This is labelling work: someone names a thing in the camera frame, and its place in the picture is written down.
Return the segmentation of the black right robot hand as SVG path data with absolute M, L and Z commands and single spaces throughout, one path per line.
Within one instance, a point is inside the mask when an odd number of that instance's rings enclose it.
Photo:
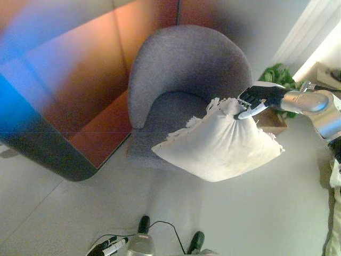
M 237 98 L 246 109 L 234 115 L 234 119 L 242 120 L 255 116 L 270 106 L 280 107 L 281 101 L 290 89 L 279 86 L 252 86 L 244 90 Z

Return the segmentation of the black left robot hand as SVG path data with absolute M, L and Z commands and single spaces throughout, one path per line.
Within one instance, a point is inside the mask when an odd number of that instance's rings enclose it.
M 110 256 L 114 255 L 119 249 L 128 243 L 128 237 L 123 237 L 118 240 L 117 236 L 112 236 L 104 242 L 97 244 L 95 247 L 90 249 L 86 254 L 87 256 Z

